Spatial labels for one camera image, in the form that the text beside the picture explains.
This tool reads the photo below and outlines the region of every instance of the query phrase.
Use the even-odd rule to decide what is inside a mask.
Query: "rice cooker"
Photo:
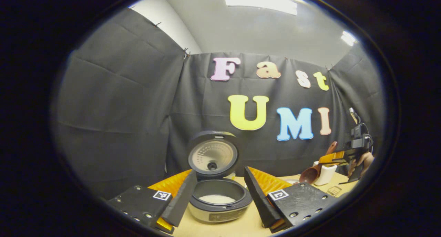
[[[249,191],[232,179],[237,164],[238,139],[231,133],[203,131],[189,143],[188,163],[198,183],[189,211],[200,221],[222,223],[240,218],[252,202]]]

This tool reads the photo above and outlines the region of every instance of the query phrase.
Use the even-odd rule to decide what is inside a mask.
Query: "brown scoop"
[[[335,151],[336,147],[337,142],[334,141],[331,146],[329,146],[328,151],[326,151],[325,155],[332,154]],[[302,172],[302,174],[300,175],[299,182],[313,184],[318,179],[318,177],[320,177],[321,166],[321,164],[318,164],[304,170],[304,172]]]

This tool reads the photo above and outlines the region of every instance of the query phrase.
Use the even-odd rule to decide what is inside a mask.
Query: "white cup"
[[[332,176],[335,170],[337,170],[337,165],[331,165],[329,167],[322,165],[320,171],[320,177],[315,181],[315,185],[324,185],[331,182]]]

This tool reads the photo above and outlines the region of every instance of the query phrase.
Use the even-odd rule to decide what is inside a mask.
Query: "black curtain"
[[[240,58],[228,81],[212,81],[213,58]],[[282,76],[257,77],[257,64],[270,61]],[[310,88],[297,82],[306,72]],[[79,178],[106,199],[133,185],[151,185],[189,168],[187,143],[203,130],[227,131],[241,140],[238,176],[248,165],[275,176],[301,173],[329,144],[348,141],[354,107],[377,145],[385,106],[381,80],[365,52],[354,47],[329,71],[284,57],[245,53],[203,53],[184,59],[183,50],[160,28],[130,9],[97,28],[70,55],[55,100],[56,138]],[[326,77],[319,88],[314,73]],[[249,97],[246,118],[256,117],[254,96],[267,96],[266,124],[242,131],[230,122],[228,96]],[[310,108],[310,140],[278,141],[277,108],[297,117]],[[329,108],[332,133],[320,135],[317,109]]]

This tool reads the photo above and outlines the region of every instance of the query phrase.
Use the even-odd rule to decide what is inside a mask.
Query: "wooden table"
[[[281,179],[299,179],[300,175],[282,176]],[[234,180],[241,185],[245,185],[243,177],[235,177]],[[348,178],[338,173],[334,173],[331,182],[325,185],[316,186],[319,190],[329,193],[332,196],[339,197],[349,192],[357,182],[351,182],[344,185],[338,185],[341,182],[347,182]],[[202,223],[197,221],[186,209],[179,227],[175,227],[173,236],[177,237],[241,237],[241,236],[270,236],[269,229],[262,227],[259,213],[256,205],[252,202],[247,212],[239,219],[227,223]]]

